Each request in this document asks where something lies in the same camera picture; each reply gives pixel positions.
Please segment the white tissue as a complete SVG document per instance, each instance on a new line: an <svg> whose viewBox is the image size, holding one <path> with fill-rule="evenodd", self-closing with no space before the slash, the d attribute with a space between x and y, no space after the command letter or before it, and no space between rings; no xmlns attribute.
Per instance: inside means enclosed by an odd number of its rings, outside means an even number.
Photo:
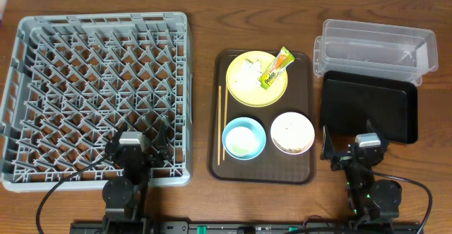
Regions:
<svg viewBox="0 0 452 234"><path fill-rule="evenodd" d="M249 59L245 59L232 82L236 87L252 88L261 84L259 81L261 76L261 61L255 59L252 62Z"/></svg>

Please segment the white pink bowl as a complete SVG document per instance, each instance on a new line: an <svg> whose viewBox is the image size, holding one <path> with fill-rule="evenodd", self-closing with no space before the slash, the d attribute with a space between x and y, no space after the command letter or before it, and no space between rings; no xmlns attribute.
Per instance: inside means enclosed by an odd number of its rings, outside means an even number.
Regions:
<svg viewBox="0 0 452 234"><path fill-rule="evenodd" d="M273 120L270 137L283 153L299 155L314 145L315 130L313 124L303 114L285 112Z"/></svg>

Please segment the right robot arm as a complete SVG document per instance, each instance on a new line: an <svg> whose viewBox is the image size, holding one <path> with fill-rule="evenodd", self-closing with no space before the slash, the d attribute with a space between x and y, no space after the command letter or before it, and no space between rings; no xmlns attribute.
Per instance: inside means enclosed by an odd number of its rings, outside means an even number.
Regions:
<svg viewBox="0 0 452 234"><path fill-rule="evenodd" d="M323 126L321 160L331 162L331 170L343 170L347 179L347 195L355 216L348 227L358 229L364 224L389 224L399 217L402 187L393 180L376 180L372 168L387 152L389 142L367 121L367 133L358 134L345 151L334 149L327 126Z"/></svg>

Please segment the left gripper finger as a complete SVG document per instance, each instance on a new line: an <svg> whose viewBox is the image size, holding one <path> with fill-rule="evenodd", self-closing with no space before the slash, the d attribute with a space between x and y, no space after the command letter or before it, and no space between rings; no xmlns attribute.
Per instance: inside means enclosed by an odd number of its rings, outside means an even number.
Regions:
<svg viewBox="0 0 452 234"><path fill-rule="evenodd" d="M165 161L168 159L168 147L166 140L166 124L161 121L160 129L157 136L157 144L156 149L158 154L155 157L155 166L163 167L165 165Z"/></svg>
<svg viewBox="0 0 452 234"><path fill-rule="evenodd" d="M107 142L105 146L105 153L107 155L114 155L117 153L122 145L120 144L119 140L121 138L121 135L127 130L127 124L123 123L118 131L114 134L114 136Z"/></svg>

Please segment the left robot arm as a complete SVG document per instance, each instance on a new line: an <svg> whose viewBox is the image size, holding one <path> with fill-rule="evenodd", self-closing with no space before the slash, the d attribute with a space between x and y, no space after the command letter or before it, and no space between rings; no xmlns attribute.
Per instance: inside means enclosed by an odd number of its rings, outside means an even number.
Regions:
<svg viewBox="0 0 452 234"><path fill-rule="evenodd" d="M160 225L144 216L151 168L163 162L146 152L150 139L139 131L128 131L123 124L107 142L107 158L123 169L119 177L107 181L102 190L105 216L103 234L158 234Z"/></svg>

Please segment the green orange snack wrapper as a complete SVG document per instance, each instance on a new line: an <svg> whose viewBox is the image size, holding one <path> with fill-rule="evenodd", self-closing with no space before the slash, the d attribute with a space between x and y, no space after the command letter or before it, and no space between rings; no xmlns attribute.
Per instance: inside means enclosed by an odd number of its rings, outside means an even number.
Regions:
<svg viewBox="0 0 452 234"><path fill-rule="evenodd" d="M261 87L268 90L294 60L293 54L286 47L282 47L277 57L260 77Z"/></svg>

